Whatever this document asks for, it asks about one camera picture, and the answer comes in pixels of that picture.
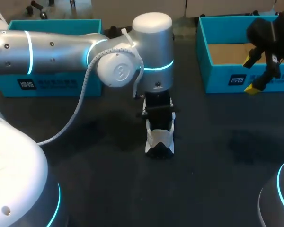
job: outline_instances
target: box label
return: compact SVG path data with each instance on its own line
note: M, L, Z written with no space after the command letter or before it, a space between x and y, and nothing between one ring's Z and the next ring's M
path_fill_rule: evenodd
M248 84L251 84L252 81L258 77L260 77L261 75L251 75L249 77L249 83ZM277 78L273 78L270 82L270 84L273 84L273 83L284 83L284 74L281 75L281 78L277 79Z
M232 74L228 85L243 85L246 78L246 74Z
M43 79L37 81L38 88L46 89L78 89L75 79Z
M18 79L21 90L36 90L36 86L32 79Z

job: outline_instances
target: black tabletop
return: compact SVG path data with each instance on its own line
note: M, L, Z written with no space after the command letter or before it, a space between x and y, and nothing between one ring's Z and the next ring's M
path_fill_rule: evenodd
M260 227L257 199L284 161L284 93L204 93L193 41L175 43L175 156L144 155L132 86L86 99L43 147L76 227ZM68 121L76 98L3 98L8 122L36 141Z

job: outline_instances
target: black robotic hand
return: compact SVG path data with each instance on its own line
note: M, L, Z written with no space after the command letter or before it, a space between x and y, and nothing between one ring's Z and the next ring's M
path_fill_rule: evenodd
M263 91L272 78L280 78L280 62L284 59L284 12L276 20L267 21L262 18L255 19L247 29L249 41L255 48L249 52L244 67L251 68L262 53L266 57L266 71L250 84L246 92L255 94Z

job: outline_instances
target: screw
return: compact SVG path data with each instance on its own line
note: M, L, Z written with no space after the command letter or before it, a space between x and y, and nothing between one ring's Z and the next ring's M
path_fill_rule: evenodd
M2 207L1 209L2 213L5 214L6 216L10 215L10 208L7 206Z

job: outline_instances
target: teal box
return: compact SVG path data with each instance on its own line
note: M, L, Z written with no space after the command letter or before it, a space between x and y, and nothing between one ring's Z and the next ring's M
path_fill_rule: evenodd
M255 64L251 69L242 65L214 65L209 44L249 43L246 30L258 16L201 17L198 25L196 52L206 93L244 92L251 81L265 71L266 64ZM273 21L277 16L262 16ZM265 92L284 91L284 63L281 78L273 79Z
M64 35L101 33L100 19L84 20L14 20L9 30L49 32ZM70 97L79 96L85 72L0 75L0 90L4 97ZM34 84L34 89L23 89L21 83ZM91 74L85 97L101 96L102 82Z

